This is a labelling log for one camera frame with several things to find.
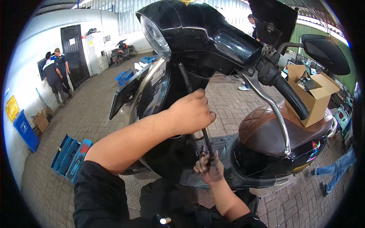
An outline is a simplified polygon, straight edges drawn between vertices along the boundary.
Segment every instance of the yellow sign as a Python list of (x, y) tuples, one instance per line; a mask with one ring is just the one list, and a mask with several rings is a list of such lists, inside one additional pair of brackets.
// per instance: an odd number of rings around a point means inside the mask
[(179, 0), (179, 1), (184, 2), (186, 6), (188, 6), (188, 5), (189, 5), (189, 3), (193, 3), (193, 2), (195, 2), (195, 0)]
[(16, 103), (14, 95), (11, 96), (11, 98), (6, 103), (5, 111), (10, 121), (13, 122), (16, 118), (16, 115), (19, 113), (18, 104)]

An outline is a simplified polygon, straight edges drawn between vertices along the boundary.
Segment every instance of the white sneaker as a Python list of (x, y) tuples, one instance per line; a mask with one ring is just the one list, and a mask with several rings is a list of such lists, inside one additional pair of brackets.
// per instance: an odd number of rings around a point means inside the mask
[(246, 88), (245, 86), (240, 86), (237, 89), (240, 91), (250, 90), (250, 89)]

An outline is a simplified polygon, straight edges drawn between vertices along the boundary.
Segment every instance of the handlebar grip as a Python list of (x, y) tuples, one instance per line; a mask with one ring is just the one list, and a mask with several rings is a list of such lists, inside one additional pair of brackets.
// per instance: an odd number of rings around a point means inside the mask
[(281, 75), (275, 80), (275, 88), (284, 96), (284, 98), (293, 107), (300, 120), (305, 120), (309, 116), (309, 109), (302, 101), (299, 95), (291, 85)]

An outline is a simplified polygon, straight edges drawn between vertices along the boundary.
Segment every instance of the blue trash bin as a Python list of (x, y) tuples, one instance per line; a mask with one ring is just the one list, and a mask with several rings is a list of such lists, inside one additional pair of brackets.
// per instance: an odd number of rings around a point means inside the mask
[(30, 127), (27, 118), (25, 118), (24, 109), (21, 110), (18, 117), (14, 120), (13, 126), (19, 132), (24, 141), (27, 143), (30, 150), (32, 152), (36, 152), (39, 145), (39, 139), (37, 135), (34, 133), (33, 129)]

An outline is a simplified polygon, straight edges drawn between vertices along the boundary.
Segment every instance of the cardboard box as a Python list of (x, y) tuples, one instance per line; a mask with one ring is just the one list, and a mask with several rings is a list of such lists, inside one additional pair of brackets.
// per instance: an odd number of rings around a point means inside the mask
[[(323, 119), (331, 94), (339, 91), (340, 86), (323, 72), (321, 74), (311, 75), (315, 88), (310, 90), (310, 93), (312, 94), (310, 95), (296, 84), (305, 71), (306, 68), (304, 65), (288, 65), (288, 82), (309, 109), (308, 118), (301, 120), (301, 122), (304, 127), (309, 127)], [(287, 100), (285, 100), (285, 104), (291, 108), (295, 115), (297, 115)]]
[(33, 119), (33, 124), (39, 128), (39, 130), (43, 133), (48, 126), (49, 122), (46, 117), (46, 110), (43, 109), (41, 113), (37, 113), (37, 117)]

